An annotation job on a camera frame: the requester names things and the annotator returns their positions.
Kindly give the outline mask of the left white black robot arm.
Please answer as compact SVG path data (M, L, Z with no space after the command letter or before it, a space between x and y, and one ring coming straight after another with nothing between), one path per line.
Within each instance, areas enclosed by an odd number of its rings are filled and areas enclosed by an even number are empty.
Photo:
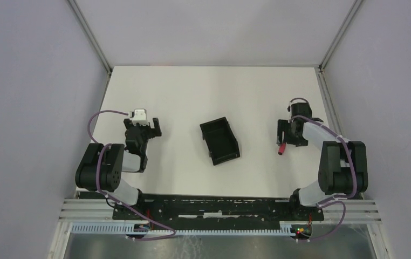
M203 134L213 166L190 149L168 146L157 152L155 165L147 167L147 144L161 136L158 120L153 122L155 126L150 127L133 125L126 119L126 144L89 144L76 172L76 185L97 192L117 208L141 212L168 207L199 211L274 209L290 202L288 197L277 197L267 190L268 167L254 159L245 162L239 158L237 142L224 119L214 121L213 130ZM173 188L174 192L144 193L128 184L122 178L127 156L132 158L130 173L147 171L157 185Z

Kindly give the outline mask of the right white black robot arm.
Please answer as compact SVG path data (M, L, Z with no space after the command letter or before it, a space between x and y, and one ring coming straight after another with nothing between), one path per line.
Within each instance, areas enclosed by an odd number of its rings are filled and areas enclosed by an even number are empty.
M294 191L300 205L323 208L341 199L351 199L368 187L366 146L334 132L320 118L313 117L304 98L290 100L288 120L277 121L278 154L286 146L312 144L320 151L317 180Z

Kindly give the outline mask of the red handled black screwdriver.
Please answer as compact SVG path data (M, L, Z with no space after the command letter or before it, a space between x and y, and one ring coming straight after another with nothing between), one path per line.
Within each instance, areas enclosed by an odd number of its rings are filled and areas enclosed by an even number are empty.
M279 145L278 155L283 155L285 153L285 150L286 150L286 142L283 140Z

